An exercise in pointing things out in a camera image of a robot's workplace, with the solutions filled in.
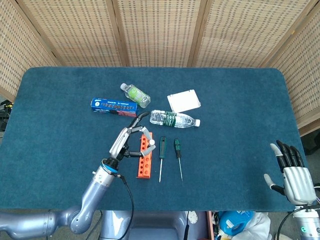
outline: screwdriver handle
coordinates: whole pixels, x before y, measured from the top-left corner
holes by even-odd
[[[165,158],[166,148],[167,148],[167,138],[165,136],[162,136],[160,138],[160,143],[159,143],[160,159]]]
[[[173,146],[174,146],[176,158],[181,158],[181,153],[180,153],[180,141],[179,141],[179,139],[176,138],[176,139],[174,140]]]

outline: woven screen panel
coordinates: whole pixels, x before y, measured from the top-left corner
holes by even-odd
[[[121,66],[106,2],[24,0],[23,4],[66,65]]]
[[[56,63],[10,1],[0,1],[0,86],[17,95],[22,75],[31,67]]]
[[[320,11],[271,64],[285,77],[297,122],[320,107]]]
[[[258,67],[309,0],[214,0],[196,67]]]
[[[186,67],[200,0],[119,0],[131,66]]]

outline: water bottle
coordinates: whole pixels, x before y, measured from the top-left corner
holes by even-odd
[[[183,113],[160,110],[151,111],[150,123],[182,129],[192,126],[200,126],[199,119],[193,119],[192,117]]]
[[[128,99],[138,103],[142,108],[145,108],[151,102],[150,96],[138,89],[135,85],[122,83],[120,88],[124,91]]]

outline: blue box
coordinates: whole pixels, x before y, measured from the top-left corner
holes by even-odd
[[[94,97],[91,101],[94,112],[118,114],[130,117],[138,115],[138,104],[129,101],[119,101]]]

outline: table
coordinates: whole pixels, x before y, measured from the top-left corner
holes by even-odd
[[[151,179],[138,179],[138,159],[119,165],[135,208],[144,211],[289,211],[264,173],[282,184],[269,144],[277,139],[303,148],[283,75],[273,68],[36,67],[23,76],[0,147],[0,208],[65,209],[81,204],[92,171],[131,117],[93,112],[93,97],[129,101],[121,83],[151,97],[143,111],[170,110],[167,95],[194,89],[201,107],[185,112],[200,119],[186,129],[141,121],[153,133]],[[159,139],[167,156],[158,183]],[[140,149],[140,136],[129,140]],[[173,142],[181,142],[179,163]],[[115,179],[102,210],[130,210],[122,181]]]

